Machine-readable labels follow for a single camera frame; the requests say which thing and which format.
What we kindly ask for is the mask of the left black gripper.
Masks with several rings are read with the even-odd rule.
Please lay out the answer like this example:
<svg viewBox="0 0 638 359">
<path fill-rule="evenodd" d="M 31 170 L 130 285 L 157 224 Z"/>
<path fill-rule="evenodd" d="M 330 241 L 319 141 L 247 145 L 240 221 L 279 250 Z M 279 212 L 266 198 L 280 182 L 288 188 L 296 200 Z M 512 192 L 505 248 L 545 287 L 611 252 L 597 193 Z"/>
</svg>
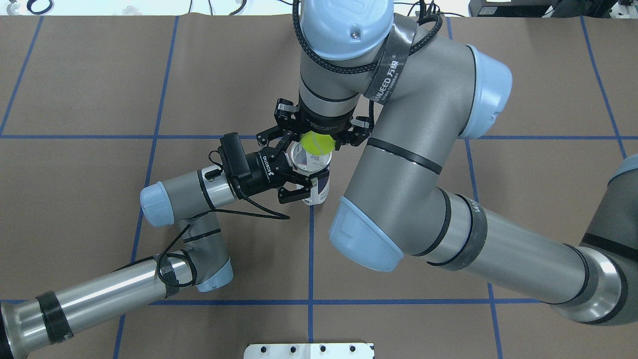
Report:
<svg viewBox="0 0 638 359">
<path fill-rule="evenodd" d="M 256 134 L 260 146 L 259 152 L 246 154 L 252 178 L 244 181 L 234 180 L 236 198 L 245 199 L 255 194 L 278 188 L 277 198 L 280 204 L 310 198 L 312 180 L 306 175 L 294 175 L 290 160 L 289 147 L 300 140 L 299 132 L 273 126 Z M 288 190 L 286 182 L 300 185 L 301 188 Z"/>
</svg>

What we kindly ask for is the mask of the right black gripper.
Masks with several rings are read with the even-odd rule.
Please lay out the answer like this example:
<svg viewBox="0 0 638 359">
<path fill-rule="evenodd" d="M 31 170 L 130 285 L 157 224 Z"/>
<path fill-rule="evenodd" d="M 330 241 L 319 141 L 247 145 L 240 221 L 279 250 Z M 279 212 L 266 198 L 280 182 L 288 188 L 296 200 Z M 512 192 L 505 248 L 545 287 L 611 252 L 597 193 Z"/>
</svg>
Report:
<svg viewBox="0 0 638 359">
<path fill-rule="evenodd" d="M 353 112 L 328 117 L 314 112 L 299 112 L 299 107 L 292 101 L 278 98 L 274 109 L 277 130 L 274 137 L 283 137 L 290 133 L 299 142 L 308 132 L 329 135 L 336 141 L 336 149 L 342 146 L 360 146 L 366 141 L 374 129 L 374 117 L 352 117 Z"/>
</svg>

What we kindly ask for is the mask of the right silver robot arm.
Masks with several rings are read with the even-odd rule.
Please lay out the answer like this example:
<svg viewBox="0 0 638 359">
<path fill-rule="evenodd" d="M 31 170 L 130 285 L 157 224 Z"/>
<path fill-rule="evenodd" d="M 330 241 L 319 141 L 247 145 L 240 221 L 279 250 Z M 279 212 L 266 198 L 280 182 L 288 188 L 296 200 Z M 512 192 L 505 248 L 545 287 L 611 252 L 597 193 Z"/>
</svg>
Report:
<svg viewBox="0 0 638 359">
<path fill-rule="evenodd" d="M 391 0 L 295 0 L 303 54 L 296 132 L 336 136 L 360 96 L 380 118 L 329 230 L 335 248 L 376 271 L 404 255 L 550 305 L 576 323 L 637 320 L 637 157 L 624 159 L 579 247 L 558 243 L 437 187 L 458 139 L 492 127 L 512 90 L 503 63 L 442 38 L 442 19 Z"/>
</svg>

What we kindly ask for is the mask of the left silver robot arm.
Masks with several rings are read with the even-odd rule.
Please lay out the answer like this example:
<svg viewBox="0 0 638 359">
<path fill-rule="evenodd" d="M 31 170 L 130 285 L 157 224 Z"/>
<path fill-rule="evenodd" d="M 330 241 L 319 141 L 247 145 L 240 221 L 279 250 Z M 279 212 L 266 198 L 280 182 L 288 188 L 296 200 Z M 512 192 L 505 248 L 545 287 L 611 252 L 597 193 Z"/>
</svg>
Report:
<svg viewBox="0 0 638 359">
<path fill-rule="evenodd" d="M 218 138 L 233 131 L 2 135 L 2 304 L 34 300 L 163 251 L 178 229 L 148 225 L 139 191 L 207 164 Z M 187 288 L 29 357 L 233 359 L 253 343 L 317 340 L 308 289 L 316 213 L 301 203 L 280 207 L 271 193 L 257 202 L 292 220 L 220 214 L 235 271 L 226 288 Z"/>
</svg>

